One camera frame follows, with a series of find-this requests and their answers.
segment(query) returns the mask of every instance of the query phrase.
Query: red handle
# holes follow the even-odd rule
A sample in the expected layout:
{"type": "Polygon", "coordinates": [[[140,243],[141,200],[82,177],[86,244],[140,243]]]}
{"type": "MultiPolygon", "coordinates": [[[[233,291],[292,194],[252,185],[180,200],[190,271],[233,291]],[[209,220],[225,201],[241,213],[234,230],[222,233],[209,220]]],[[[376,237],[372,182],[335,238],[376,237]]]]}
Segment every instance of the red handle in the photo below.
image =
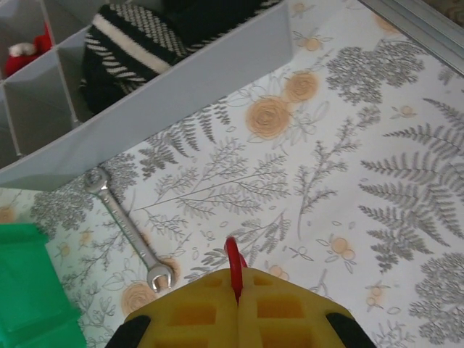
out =
{"type": "Polygon", "coordinates": [[[235,293],[237,304],[240,300],[241,290],[244,287],[243,278],[241,274],[242,268],[247,268],[247,261],[239,252],[237,242],[234,237],[228,237],[225,241],[225,252],[229,258],[229,265],[231,266],[231,285],[235,293]]]}

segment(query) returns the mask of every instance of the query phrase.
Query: combination wrench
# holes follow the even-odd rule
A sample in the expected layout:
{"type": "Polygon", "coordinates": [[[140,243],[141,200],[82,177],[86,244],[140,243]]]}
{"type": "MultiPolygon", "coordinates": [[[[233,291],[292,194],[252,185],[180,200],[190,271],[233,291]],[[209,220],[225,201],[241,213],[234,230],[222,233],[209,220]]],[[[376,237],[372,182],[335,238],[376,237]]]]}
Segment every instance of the combination wrench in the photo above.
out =
{"type": "Polygon", "coordinates": [[[125,213],[124,209],[112,195],[108,183],[109,176],[105,170],[98,167],[96,175],[86,175],[85,189],[88,193],[93,194],[101,199],[108,212],[115,219],[125,237],[132,244],[141,260],[144,262],[148,274],[146,281],[154,292],[161,290],[157,282],[161,277],[166,277],[167,287],[170,289],[173,282],[173,269],[162,263],[153,253],[150,246],[144,241],[137,226],[125,213]]]}

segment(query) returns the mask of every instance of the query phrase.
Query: yellow foam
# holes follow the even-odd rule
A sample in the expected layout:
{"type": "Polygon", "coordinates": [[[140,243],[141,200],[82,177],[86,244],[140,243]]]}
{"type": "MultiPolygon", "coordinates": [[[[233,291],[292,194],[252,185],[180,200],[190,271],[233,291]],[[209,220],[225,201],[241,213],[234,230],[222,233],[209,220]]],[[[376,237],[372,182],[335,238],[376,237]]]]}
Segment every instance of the yellow foam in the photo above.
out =
{"type": "Polygon", "coordinates": [[[219,270],[135,311],[152,321],[138,348],[344,348],[326,314],[342,306],[253,268],[237,307],[230,270],[219,270]]]}

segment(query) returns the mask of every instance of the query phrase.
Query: white patterned cloth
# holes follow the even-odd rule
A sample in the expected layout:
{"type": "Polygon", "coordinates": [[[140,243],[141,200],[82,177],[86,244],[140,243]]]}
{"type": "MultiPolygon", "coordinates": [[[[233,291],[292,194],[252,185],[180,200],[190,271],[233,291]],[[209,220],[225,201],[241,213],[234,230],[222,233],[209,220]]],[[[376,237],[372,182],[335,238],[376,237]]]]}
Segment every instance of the white patterned cloth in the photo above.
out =
{"type": "MultiPolygon", "coordinates": [[[[227,267],[233,234],[378,347],[462,347],[464,79],[355,1],[309,32],[318,2],[291,5],[292,62],[105,163],[111,187],[176,287],[227,267]]],[[[0,206],[52,238],[89,347],[156,298],[82,179],[0,206]]]]}

